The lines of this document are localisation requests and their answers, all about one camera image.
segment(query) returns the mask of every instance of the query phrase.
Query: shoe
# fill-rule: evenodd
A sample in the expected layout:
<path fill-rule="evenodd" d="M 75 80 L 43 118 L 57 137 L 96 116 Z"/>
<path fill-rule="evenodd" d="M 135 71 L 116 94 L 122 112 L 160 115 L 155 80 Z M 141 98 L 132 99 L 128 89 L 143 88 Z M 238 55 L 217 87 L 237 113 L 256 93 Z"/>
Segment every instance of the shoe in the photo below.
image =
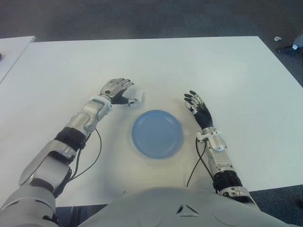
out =
<path fill-rule="evenodd" d="M 295 53 L 300 53 L 300 48 L 297 48 L 295 50 L 295 49 L 293 49 L 293 46 L 286 46 L 286 47 L 278 48 L 276 51 L 278 53 L 281 53 L 281 54 L 290 54 L 290 55 L 293 55 Z"/>

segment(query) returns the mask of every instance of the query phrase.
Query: gray carpet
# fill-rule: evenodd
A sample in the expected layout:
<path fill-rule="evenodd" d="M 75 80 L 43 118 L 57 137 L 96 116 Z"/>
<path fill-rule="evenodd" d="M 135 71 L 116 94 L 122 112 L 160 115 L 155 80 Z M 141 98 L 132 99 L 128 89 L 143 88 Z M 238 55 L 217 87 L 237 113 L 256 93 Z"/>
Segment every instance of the gray carpet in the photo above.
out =
<path fill-rule="evenodd" d="M 303 86 L 302 52 L 275 52 L 301 30 L 302 0 L 0 1 L 0 38 L 35 35 L 40 42 L 257 35 Z M 274 42 L 276 35 L 283 40 Z M 301 186 L 252 195 L 264 212 L 303 225 Z M 63 212 L 63 220 L 69 212 Z"/>

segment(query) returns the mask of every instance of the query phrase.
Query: white table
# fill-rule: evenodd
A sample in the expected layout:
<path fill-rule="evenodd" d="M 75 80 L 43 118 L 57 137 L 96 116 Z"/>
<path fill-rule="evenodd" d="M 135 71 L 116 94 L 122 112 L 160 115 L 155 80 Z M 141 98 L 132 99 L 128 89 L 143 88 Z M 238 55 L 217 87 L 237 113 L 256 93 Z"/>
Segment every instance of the white table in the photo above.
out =
<path fill-rule="evenodd" d="M 34 39 L 34 36 L 0 39 L 0 53 L 2 55 L 0 59 L 0 83 L 29 43 L 34 41 Z"/>
<path fill-rule="evenodd" d="M 47 42 L 30 44 L 0 87 L 0 203 L 70 117 L 119 77 L 144 91 L 143 104 L 114 106 L 99 123 L 100 159 L 66 186 L 57 206 L 106 204 L 143 188 L 185 186 L 197 161 L 199 130 L 183 104 L 190 89 L 206 102 L 250 191 L 303 183 L 303 89 L 258 37 Z M 183 127 L 181 148 L 166 159 L 147 158 L 132 144 L 133 122 L 152 109 L 168 111 Z M 79 171 L 98 149 L 93 134 Z M 212 190 L 201 164 L 190 187 Z"/>

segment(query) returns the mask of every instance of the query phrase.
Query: black wire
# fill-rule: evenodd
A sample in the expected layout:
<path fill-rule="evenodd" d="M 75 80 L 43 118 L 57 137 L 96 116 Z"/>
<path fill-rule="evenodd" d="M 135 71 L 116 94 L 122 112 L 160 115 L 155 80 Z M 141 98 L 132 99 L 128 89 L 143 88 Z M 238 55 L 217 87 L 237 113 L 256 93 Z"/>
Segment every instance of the black wire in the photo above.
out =
<path fill-rule="evenodd" d="M 204 152 L 205 152 L 205 149 L 206 149 L 206 142 L 204 141 L 204 143 L 205 143 L 205 146 L 204 146 L 203 153 L 202 153 L 201 156 L 200 156 L 200 154 L 198 154 L 200 158 L 198 159 L 197 163 L 195 164 L 195 167 L 193 168 L 193 171 L 191 171 L 191 174 L 190 174 L 190 177 L 189 177 L 189 179 L 188 179 L 188 181 L 187 181 L 186 187 L 188 187 L 189 181 L 190 181 L 190 179 L 191 179 L 191 177 L 192 177 L 192 175 L 193 175 L 193 173 L 194 173 L 194 171 L 195 171 L 195 169 L 196 169 L 196 167 L 197 167 L 199 161 L 202 160 L 202 156 L 203 156 L 203 154 L 204 154 Z M 198 151 L 198 140 L 197 140 L 197 138 L 196 138 L 196 150 Z"/>
<path fill-rule="evenodd" d="M 82 151 L 82 149 L 80 149 L 80 150 L 78 151 L 77 162 L 76 162 L 76 168 L 75 168 L 74 174 L 70 177 L 70 180 L 69 180 L 69 181 L 71 181 L 71 179 L 77 174 L 81 151 Z"/>
<path fill-rule="evenodd" d="M 205 148 L 206 148 L 206 146 L 207 146 L 206 141 L 204 141 L 204 143 L 205 143 L 205 147 L 204 147 L 204 151 L 203 151 L 202 155 L 204 154 Z M 200 153 L 199 153 L 199 149 L 198 149 L 198 139 L 196 139 L 196 151 L 197 151 L 197 154 L 198 154 L 198 156 L 199 156 L 199 160 L 201 160 L 201 162 L 203 163 L 205 169 L 208 171 L 208 173 L 209 173 L 209 175 L 210 175 L 212 181 L 214 181 L 213 175 L 211 174 L 211 172 L 210 172 L 209 169 L 207 168 L 205 162 L 203 161 L 202 155 L 200 155 Z"/>
<path fill-rule="evenodd" d="M 76 171 L 78 170 L 78 166 L 77 166 L 77 165 L 79 164 L 79 161 L 78 161 L 79 156 L 80 156 L 80 153 L 79 153 L 79 154 L 78 154 L 78 157 L 77 157 L 77 163 L 76 163 L 75 173 L 74 173 L 73 177 L 70 178 L 69 181 L 72 181 L 73 179 L 75 179 L 75 178 L 77 178 L 78 176 L 80 176 L 80 175 L 82 175 L 83 173 L 85 173 L 85 172 L 86 172 L 87 170 L 89 170 L 89 169 L 96 163 L 96 161 L 98 160 L 98 158 L 99 158 L 99 156 L 100 156 L 100 154 L 101 154 L 102 140 L 101 140 L 101 136 L 100 136 L 98 130 L 97 130 L 97 129 L 95 129 L 95 130 L 96 130 L 96 132 L 97 132 L 97 134 L 98 134 L 98 136 L 99 136 L 99 140 L 100 140 L 100 150 L 99 150 L 99 153 L 98 153 L 98 156 L 97 156 L 96 160 L 95 160 L 88 168 L 86 168 L 85 170 L 83 170 L 83 171 L 82 171 L 81 173 L 79 173 L 78 175 L 74 176 L 74 175 L 76 174 Z"/>

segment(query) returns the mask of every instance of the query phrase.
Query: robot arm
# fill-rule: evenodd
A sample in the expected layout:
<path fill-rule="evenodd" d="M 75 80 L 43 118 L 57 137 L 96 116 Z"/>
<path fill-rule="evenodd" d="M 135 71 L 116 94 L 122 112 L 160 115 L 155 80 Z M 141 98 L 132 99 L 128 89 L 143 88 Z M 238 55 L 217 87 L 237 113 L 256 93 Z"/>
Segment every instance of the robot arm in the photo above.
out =
<path fill-rule="evenodd" d="M 112 104 L 131 104 L 123 93 L 133 85 L 128 79 L 113 79 L 76 113 L 61 132 L 25 168 L 20 188 L 3 204 L 0 226 L 57 226 L 55 198 L 71 177 L 69 164 L 76 152 L 85 147 L 97 123 L 112 109 Z"/>
<path fill-rule="evenodd" d="M 248 190 L 243 187 L 231 161 L 227 156 L 227 145 L 221 132 L 213 126 L 213 120 L 203 100 L 194 92 L 185 94 L 185 106 L 194 115 L 201 127 L 197 140 L 205 142 L 208 165 L 213 177 L 213 187 L 220 195 L 256 206 Z"/>

